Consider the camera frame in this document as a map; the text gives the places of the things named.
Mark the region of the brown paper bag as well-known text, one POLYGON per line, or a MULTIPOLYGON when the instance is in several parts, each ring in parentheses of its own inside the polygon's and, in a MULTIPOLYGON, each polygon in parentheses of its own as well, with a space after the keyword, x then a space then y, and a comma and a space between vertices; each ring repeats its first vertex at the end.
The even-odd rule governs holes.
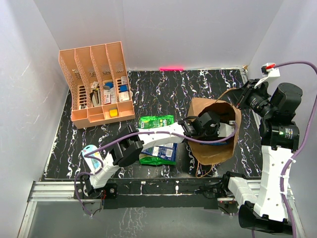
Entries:
POLYGON ((217 99, 192 98, 188 116, 201 116, 211 110, 220 115, 222 121, 233 120, 237 123, 237 131, 233 137, 226 140, 226 145, 202 145, 197 142, 188 142, 193 156, 198 161, 198 166, 210 165, 213 168, 216 164, 223 163, 233 157, 239 137, 242 114, 232 103, 221 100, 223 96, 227 96, 232 91, 233 89, 229 89, 223 92, 217 99))

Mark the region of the blue cookie snack pack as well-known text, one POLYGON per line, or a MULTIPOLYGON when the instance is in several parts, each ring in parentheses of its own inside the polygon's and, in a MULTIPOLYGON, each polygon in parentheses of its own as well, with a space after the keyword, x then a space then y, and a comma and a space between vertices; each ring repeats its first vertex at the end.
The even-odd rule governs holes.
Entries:
POLYGON ((170 162, 175 162, 176 160, 176 143, 168 143, 160 146, 154 146, 149 149, 149 152, 152 156, 164 159, 170 162))

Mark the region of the green chips bag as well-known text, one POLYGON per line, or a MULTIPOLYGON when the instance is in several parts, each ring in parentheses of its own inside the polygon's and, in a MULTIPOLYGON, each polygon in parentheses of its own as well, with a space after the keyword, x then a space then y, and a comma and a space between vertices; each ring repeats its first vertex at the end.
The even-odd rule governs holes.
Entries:
MULTIPOLYGON (((145 116, 145 117, 140 117, 139 119, 139 126, 140 128, 143 128, 143 129, 151 129, 151 128, 157 128, 162 126, 168 126, 168 125, 172 125, 173 123, 174 123, 174 116, 172 115, 145 116)), ((148 166, 176 165, 176 161, 170 162, 170 161, 152 156, 149 152, 149 149, 146 149, 139 155, 139 162, 141 165, 148 165, 148 166)))

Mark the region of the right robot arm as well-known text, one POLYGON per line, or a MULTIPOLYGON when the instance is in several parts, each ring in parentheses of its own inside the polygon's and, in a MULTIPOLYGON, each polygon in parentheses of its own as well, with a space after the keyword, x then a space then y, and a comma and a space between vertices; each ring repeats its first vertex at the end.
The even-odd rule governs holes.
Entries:
POLYGON ((280 83, 273 95, 267 92, 268 82, 247 81, 227 93, 238 109, 250 108, 261 118, 263 167, 259 193, 250 189, 242 175, 229 175, 221 184, 221 192, 234 196, 239 205, 242 228, 269 234, 297 236, 287 186, 292 158, 299 150, 300 132, 292 119, 302 101, 303 91, 291 83, 280 83))

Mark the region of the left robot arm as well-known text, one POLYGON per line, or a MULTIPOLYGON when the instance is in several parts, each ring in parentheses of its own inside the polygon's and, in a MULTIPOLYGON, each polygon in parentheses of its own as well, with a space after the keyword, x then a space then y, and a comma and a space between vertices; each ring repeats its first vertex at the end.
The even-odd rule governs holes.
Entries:
POLYGON ((90 175, 84 175, 81 182, 85 195, 96 198, 101 195, 102 188, 119 168, 127 167, 139 159, 139 155, 146 149, 169 143, 182 143, 193 141, 207 144, 218 142, 218 130, 220 128, 220 116, 209 111, 198 116, 189 116, 171 125, 145 129, 127 126, 117 138, 83 157, 98 162, 97 168, 90 175))

